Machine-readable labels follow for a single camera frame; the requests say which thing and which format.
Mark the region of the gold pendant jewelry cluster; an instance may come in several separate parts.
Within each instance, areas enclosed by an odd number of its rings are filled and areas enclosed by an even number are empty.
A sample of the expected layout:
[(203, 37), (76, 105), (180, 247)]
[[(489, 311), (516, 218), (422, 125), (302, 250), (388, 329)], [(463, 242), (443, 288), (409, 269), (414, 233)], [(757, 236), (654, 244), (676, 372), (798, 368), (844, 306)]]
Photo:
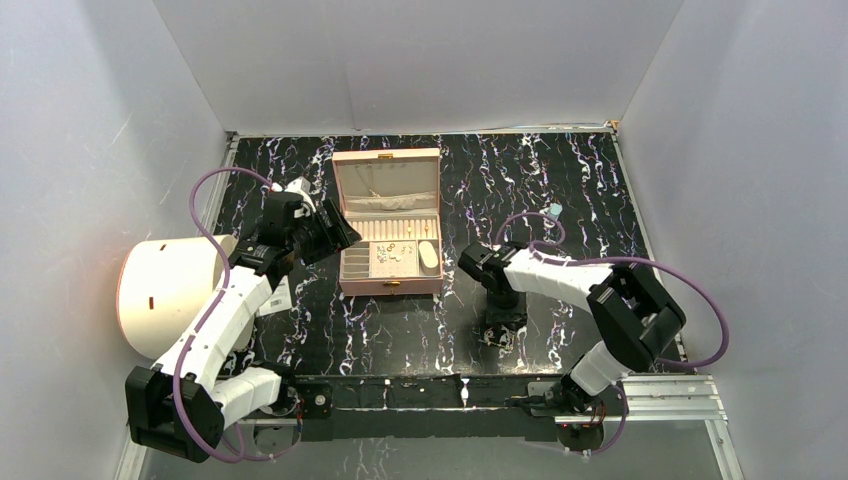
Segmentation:
[(481, 342), (487, 347), (511, 352), (513, 349), (514, 334), (509, 330), (496, 332), (494, 329), (487, 329), (482, 335)]

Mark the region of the pink jewelry box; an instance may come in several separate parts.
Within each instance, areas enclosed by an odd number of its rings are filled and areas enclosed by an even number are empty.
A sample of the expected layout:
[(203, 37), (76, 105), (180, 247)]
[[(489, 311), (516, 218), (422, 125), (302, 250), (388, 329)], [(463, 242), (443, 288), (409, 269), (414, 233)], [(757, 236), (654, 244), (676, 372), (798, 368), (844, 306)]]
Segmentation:
[[(341, 254), (339, 284), (345, 296), (441, 293), (440, 161), (437, 148), (332, 155), (342, 213), (362, 236)], [(437, 249), (436, 275), (421, 273), (422, 240)]]

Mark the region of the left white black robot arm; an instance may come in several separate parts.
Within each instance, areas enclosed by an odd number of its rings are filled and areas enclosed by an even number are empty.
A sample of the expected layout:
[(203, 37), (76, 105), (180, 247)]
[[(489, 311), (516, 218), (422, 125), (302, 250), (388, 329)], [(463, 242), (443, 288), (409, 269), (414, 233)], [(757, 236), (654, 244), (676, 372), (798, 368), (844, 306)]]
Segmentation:
[(242, 332), (298, 264), (312, 265), (360, 240), (332, 199), (319, 203), (292, 188), (271, 191), (257, 224), (226, 256), (225, 271), (202, 310), (150, 367), (125, 381), (131, 440), (201, 463), (235, 463), (217, 447), (239, 420), (262, 408), (286, 416), (299, 404), (288, 368), (260, 363), (221, 381)]

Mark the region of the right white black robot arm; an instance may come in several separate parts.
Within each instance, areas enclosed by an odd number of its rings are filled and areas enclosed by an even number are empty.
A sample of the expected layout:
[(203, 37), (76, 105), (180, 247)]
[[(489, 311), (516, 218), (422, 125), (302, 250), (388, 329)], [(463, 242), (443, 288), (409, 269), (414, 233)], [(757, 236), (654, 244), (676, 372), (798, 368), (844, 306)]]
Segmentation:
[(587, 414), (603, 392), (631, 373), (645, 373), (673, 342), (686, 317), (643, 260), (579, 266), (545, 258), (521, 242), (493, 250), (479, 242), (466, 247), (459, 268), (481, 284), (487, 316), (495, 325), (517, 322), (529, 293), (588, 312), (599, 341), (547, 388), (528, 387), (506, 405), (535, 415)]

